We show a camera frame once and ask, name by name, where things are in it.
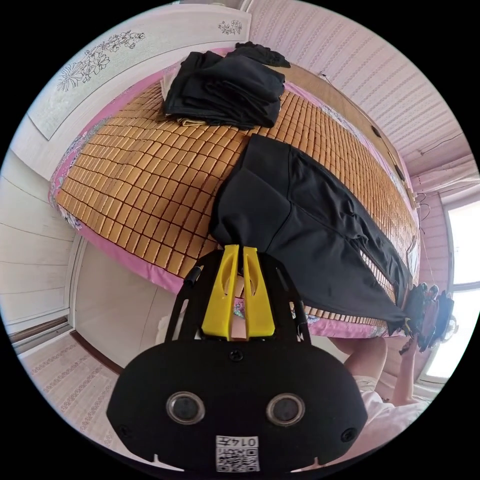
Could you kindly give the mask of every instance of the wire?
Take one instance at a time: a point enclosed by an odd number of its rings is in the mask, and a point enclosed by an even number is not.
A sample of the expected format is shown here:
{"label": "wire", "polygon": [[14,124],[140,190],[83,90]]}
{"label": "wire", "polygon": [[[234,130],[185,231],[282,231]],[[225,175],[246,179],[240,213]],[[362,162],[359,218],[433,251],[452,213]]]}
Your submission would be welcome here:
{"label": "wire", "polygon": [[424,195],[424,197],[420,200],[420,203],[422,203],[428,197],[428,195],[423,191],[419,192],[418,195]]}
{"label": "wire", "polygon": [[437,145],[433,146],[432,148],[429,148],[428,150],[420,151],[420,155],[425,155],[426,153],[431,152],[433,149],[436,149],[437,147],[439,147],[441,144],[444,144],[445,142],[449,142],[450,140],[456,139],[457,137],[463,134],[464,133],[461,131],[460,133],[457,133],[455,136],[451,138],[447,138],[446,140],[441,141],[440,143],[437,143]]}
{"label": "wire", "polygon": [[430,205],[428,203],[423,203],[425,198],[418,204],[419,208],[421,208],[422,206],[428,207],[428,213],[423,218],[420,218],[420,216],[419,216],[419,220],[418,220],[418,228],[423,232],[424,235],[425,235],[425,230],[422,228],[422,222],[430,215],[430,212],[432,211],[432,208],[430,207]]}
{"label": "wire", "polygon": [[430,215],[430,212],[432,211],[432,208],[430,207],[430,205],[428,203],[421,203],[420,206],[428,207],[428,213],[420,220],[420,223],[421,223]]}
{"label": "wire", "polygon": [[428,263],[428,268],[430,269],[431,281],[433,282],[434,285],[436,285],[437,282],[435,281],[435,278],[434,278],[434,272],[432,271],[432,265],[430,264],[430,259],[429,259],[429,256],[427,254],[427,246],[425,245],[425,239],[424,239],[425,230],[423,228],[420,228],[420,230],[423,232],[423,235],[420,235],[420,236],[421,236],[421,242],[423,243],[423,253],[425,254],[425,258],[426,258],[426,261]]}

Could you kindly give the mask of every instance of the qr code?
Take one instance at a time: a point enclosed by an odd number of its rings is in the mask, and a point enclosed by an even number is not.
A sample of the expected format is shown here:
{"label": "qr code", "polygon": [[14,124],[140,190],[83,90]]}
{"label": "qr code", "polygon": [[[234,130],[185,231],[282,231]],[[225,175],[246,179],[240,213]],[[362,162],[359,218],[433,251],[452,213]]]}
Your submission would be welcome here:
{"label": "qr code", "polygon": [[258,437],[216,437],[217,472],[259,472]]}

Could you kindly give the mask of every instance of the camera lens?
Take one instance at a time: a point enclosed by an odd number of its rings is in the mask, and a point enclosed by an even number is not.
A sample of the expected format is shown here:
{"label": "camera lens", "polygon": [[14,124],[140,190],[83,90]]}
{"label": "camera lens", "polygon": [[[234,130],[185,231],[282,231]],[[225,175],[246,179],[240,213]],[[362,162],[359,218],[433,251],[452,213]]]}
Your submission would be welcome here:
{"label": "camera lens", "polygon": [[205,406],[194,393],[180,391],[174,393],[166,403],[168,416],[178,424],[194,425],[205,416]]}
{"label": "camera lens", "polygon": [[270,422],[279,427],[288,427],[298,423],[305,413],[303,400],[293,393],[281,393],[272,398],[266,408]]}

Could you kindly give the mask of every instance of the window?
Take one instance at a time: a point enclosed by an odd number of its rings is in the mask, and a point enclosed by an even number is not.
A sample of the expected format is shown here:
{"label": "window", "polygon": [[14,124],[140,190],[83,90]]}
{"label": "window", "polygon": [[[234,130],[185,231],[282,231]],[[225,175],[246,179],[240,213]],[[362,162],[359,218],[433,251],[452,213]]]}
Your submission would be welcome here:
{"label": "window", "polygon": [[453,315],[458,331],[434,350],[423,379],[444,383],[459,364],[480,313],[480,201],[447,211],[453,250]]}

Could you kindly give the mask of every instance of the black clothing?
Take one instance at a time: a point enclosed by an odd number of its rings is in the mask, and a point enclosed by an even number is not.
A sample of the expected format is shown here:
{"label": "black clothing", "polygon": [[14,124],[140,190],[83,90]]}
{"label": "black clothing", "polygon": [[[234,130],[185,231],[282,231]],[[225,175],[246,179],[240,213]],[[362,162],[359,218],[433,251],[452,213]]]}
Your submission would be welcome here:
{"label": "black clothing", "polygon": [[243,55],[249,59],[256,60],[264,65],[272,67],[286,67],[290,68],[290,63],[285,57],[277,51],[270,50],[267,46],[256,45],[251,41],[247,43],[237,43],[235,50],[226,54],[227,57]]}
{"label": "black clothing", "polygon": [[284,82],[283,74],[246,56],[192,52],[171,84],[164,113],[241,130],[271,128],[279,116]]}
{"label": "black clothing", "polygon": [[[332,173],[287,143],[251,136],[218,190],[209,233],[282,262],[310,307],[385,320],[390,333],[404,324],[410,274],[394,246]],[[393,285],[396,305],[361,251]]]}

